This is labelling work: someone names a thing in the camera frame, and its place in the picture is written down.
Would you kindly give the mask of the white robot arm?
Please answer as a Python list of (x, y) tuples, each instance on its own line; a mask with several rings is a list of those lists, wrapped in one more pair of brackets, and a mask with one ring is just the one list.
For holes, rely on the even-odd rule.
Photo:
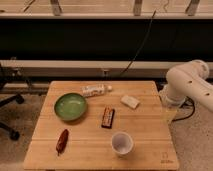
[(167, 84), (159, 92), (162, 104), (168, 108), (179, 108), (189, 97), (213, 112), (213, 85), (206, 81), (209, 74), (209, 67), (202, 60), (170, 68), (166, 73)]

